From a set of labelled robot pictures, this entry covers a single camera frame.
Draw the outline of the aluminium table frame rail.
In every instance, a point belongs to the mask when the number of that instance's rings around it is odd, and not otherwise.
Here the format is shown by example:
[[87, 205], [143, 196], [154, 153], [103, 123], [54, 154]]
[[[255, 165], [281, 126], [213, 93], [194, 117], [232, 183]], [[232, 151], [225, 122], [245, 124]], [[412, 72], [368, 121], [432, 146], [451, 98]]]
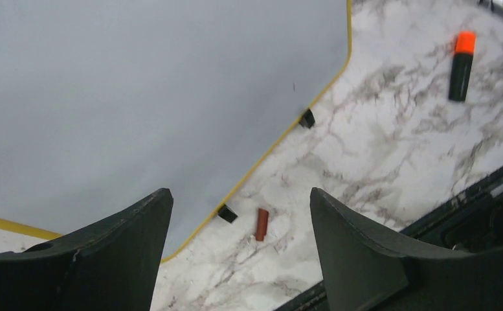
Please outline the aluminium table frame rail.
[[[503, 247], [503, 167], [399, 233], [468, 253]], [[284, 304], [282, 309], [330, 310], [324, 280]]]

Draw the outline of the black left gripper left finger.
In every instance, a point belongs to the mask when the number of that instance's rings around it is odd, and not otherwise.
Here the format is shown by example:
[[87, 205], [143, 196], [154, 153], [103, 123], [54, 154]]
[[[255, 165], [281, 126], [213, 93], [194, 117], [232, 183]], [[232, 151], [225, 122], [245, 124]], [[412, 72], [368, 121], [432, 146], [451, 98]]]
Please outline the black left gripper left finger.
[[173, 207], [159, 189], [21, 253], [0, 253], [0, 310], [149, 310]]

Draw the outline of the yellow framed whiteboard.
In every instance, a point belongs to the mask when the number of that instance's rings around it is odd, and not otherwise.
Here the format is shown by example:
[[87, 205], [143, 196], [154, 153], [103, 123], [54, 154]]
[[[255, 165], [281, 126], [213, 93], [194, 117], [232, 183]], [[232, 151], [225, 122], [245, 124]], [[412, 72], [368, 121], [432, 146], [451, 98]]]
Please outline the yellow framed whiteboard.
[[168, 260], [351, 50], [349, 1], [0, 1], [0, 219], [52, 239], [168, 188]]

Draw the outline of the black orange highlighter marker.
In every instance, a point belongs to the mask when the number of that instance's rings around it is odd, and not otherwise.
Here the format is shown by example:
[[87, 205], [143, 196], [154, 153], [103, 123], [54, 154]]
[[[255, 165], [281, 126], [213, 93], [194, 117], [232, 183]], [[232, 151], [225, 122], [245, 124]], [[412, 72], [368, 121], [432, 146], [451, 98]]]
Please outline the black orange highlighter marker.
[[475, 43], [476, 34], [473, 31], [461, 31], [456, 37], [448, 92], [448, 99], [453, 102], [466, 100]]

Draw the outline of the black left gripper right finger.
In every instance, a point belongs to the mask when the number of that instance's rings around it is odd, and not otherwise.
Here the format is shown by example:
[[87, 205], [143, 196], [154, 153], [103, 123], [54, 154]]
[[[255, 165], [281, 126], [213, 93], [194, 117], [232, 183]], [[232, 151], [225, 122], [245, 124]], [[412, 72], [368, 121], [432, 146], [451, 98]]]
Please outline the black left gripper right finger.
[[330, 310], [503, 310], [503, 247], [428, 244], [319, 188], [309, 207]]

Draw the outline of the brown marker cap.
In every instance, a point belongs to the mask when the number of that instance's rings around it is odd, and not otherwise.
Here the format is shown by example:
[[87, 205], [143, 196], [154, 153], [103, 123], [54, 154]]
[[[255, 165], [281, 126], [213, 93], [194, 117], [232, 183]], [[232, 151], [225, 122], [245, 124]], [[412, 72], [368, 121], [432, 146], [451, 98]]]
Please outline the brown marker cap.
[[267, 234], [267, 226], [269, 221], [269, 211], [259, 208], [257, 221], [256, 221], [256, 232], [255, 239], [258, 242], [263, 242]]

